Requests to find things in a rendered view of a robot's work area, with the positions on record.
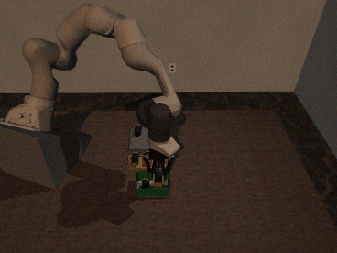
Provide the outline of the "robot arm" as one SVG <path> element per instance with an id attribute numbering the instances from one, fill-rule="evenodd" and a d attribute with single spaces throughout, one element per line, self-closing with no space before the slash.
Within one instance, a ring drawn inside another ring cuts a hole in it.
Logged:
<path id="1" fill-rule="evenodd" d="M 139 124 L 148 129 L 149 147 L 167 157 L 174 155 L 180 146 L 170 135 L 171 118 L 181 113 L 181 102 L 160 58 L 149 49 L 139 22 L 108 7 L 90 4 L 79 6 L 67 17 L 57 28 L 57 43 L 39 38 L 24 42 L 23 56 L 32 71 L 30 95 L 25 96 L 23 104 L 10 109 L 0 124 L 32 131 L 53 131 L 59 83 L 52 69 L 71 71 L 77 63 L 77 48 L 93 33 L 115 38 L 127 66 L 150 72 L 157 78 L 163 95 L 140 102 L 136 116 Z"/>

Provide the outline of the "green open box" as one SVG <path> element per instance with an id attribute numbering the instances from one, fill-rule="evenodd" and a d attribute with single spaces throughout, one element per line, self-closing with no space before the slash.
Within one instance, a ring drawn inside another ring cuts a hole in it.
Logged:
<path id="1" fill-rule="evenodd" d="M 142 180 L 149 179 L 149 188 L 142 189 Z M 155 188 L 152 173 L 136 171 L 136 197 L 169 197 L 169 174 L 165 173 L 164 184 L 161 188 Z"/>

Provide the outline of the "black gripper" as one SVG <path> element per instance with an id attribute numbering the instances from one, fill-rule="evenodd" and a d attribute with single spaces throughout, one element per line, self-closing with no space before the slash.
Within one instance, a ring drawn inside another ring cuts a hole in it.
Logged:
<path id="1" fill-rule="evenodd" d="M 152 169 L 150 169 L 150 165 L 149 165 L 149 158 L 151 158 L 153 160 L 153 165 L 152 165 Z M 171 163 L 174 160 L 174 155 L 172 155 L 171 157 L 168 158 L 168 165 L 167 168 L 165 169 L 165 164 L 164 164 L 164 160 L 167 158 L 166 155 L 153 150 L 151 148 L 149 148 L 149 152 L 148 154 L 144 154 L 143 155 L 143 160 L 146 163 L 147 166 L 147 173 L 152 173 L 152 178 L 153 178 L 153 184 L 155 184 L 155 168 L 156 168 L 156 164 L 157 162 L 161 162 L 161 168 L 162 168 L 162 184 L 164 184 L 164 178 L 165 178 L 165 173 L 169 173 L 170 167 L 171 167 Z"/>

